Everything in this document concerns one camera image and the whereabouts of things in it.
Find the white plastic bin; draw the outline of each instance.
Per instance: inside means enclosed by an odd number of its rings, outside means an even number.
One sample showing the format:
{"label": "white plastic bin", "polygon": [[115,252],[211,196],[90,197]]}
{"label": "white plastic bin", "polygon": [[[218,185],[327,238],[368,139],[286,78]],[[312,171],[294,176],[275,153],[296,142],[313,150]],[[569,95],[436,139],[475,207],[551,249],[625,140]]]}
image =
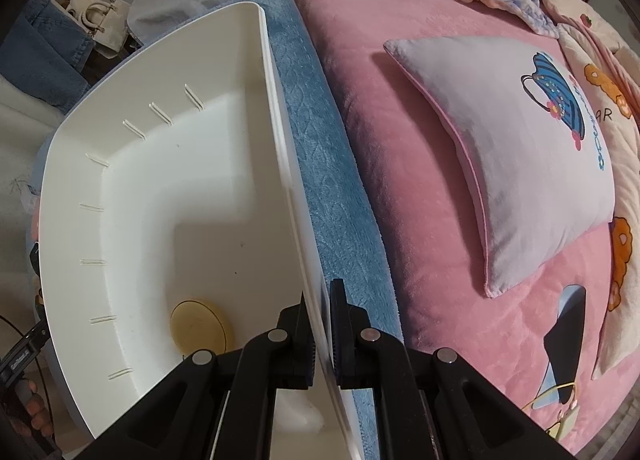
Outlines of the white plastic bin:
{"label": "white plastic bin", "polygon": [[56,355],[92,435],[182,359],[169,330],[182,300],[219,306],[239,347],[304,291],[319,360],[308,400],[324,426],[276,426],[272,458],[362,456],[353,399],[332,372],[318,250],[255,3],[169,34],[68,115],[44,173],[40,268]]}

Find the pink fleece bedding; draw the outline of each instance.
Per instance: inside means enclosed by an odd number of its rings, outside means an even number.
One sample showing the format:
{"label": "pink fleece bedding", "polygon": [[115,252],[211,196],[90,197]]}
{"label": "pink fleece bedding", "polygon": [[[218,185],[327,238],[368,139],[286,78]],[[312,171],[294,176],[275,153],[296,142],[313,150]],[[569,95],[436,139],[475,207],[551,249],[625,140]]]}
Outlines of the pink fleece bedding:
{"label": "pink fleece bedding", "polygon": [[[578,368],[577,452],[616,411],[640,371],[634,353],[591,380],[610,280],[609,231],[580,237],[497,299],[482,291],[482,248],[471,196],[449,135],[420,92],[383,51],[387,39],[508,36],[562,58],[558,42],[518,18],[455,0],[296,0],[344,118],[376,214],[407,344],[451,346],[516,404],[532,400],[547,358],[543,337],[569,284],[587,289]],[[491,72],[491,67],[482,69]],[[532,412],[542,426],[559,411]]]}

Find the orange flower print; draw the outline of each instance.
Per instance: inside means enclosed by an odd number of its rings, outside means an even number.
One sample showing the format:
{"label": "orange flower print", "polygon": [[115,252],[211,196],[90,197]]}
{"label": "orange flower print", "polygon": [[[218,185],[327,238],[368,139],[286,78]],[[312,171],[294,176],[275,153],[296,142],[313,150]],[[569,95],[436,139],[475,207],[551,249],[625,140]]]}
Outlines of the orange flower print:
{"label": "orange flower print", "polygon": [[591,21],[591,18],[589,16],[587,16],[586,14],[581,14],[580,15],[580,20],[582,21],[582,24],[585,27],[591,28],[591,25],[593,24],[593,21]]}
{"label": "orange flower print", "polygon": [[559,119],[560,117],[562,117],[562,110],[560,109],[560,106],[558,106],[555,102],[549,101],[546,104],[546,107],[549,108],[549,113],[554,119]]}
{"label": "orange flower print", "polygon": [[625,218],[614,217],[611,226],[611,246],[613,247],[613,272],[609,291],[609,305],[611,312],[622,301],[620,291],[625,281],[626,264],[631,259],[633,235],[631,227]]}
{"label": "orange flower print", "polygon": [[606,93],[609,99],[618,105],[618,109],[621,114],[623,114],[627,119],[631,118],[631,108],[629,107],[629,104],[626,102],[620,88],[618,88],[616,84],[609,79],[609,76],[600,71],[596,65],[591,63],[584,67],[584,76],[592,85],[599,86],[602,91]]}
{"label": "orange flower print", "polygon": [[620,109],[620,113],[623,114],[627,119],[630,119],[631,108],[629,107],[629,104],[626,102],[626,99],[623,94],[620,94],[618,97],[616,97],[616,104]]}

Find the black clamp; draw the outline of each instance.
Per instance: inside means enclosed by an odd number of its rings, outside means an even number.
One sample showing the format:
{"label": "black clamp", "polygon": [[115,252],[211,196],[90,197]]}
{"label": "black clamp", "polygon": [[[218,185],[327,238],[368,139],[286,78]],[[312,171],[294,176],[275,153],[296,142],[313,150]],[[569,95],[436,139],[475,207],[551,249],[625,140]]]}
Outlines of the black clamp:
{"label": "black clamp", "polygon": [[[34,247],[32,256],[34,252],[37,258],[37,247]],[[39,302],[36,300],[36,310],[40,321],[0,360],[0,405],[2,406],[2,411],[0,411],[0,440],[12,443],[12,450],[15,447],[21,448],[22,443],[16,440],[17,437],[12,436],[14,433],[13,428],[7,417],[14,417],[25,423],[31,421],[31,416],[23,404],[25,400],[20,400],[16,392],[18,383],[24,379],[25,368],[38,356],[50,339],[49,326],[47,325],[42,303],[42,293],[38,295],[38,298]],[[56,450],[53,442],[45,438],[39,430],[31,429],[31,436],[45,456],[52,454]]]}
{"label": "black clamp", "polygon": [[382,460],[574,457],[451,348],[406,348],[330,288],[334,366],[344,390],[372,388]]}
{"label": "black clamp", "polygon": [[302,299],[241,350],[186,358],[78,460],[266,460],[276,389],[311,386],[315,353]]}

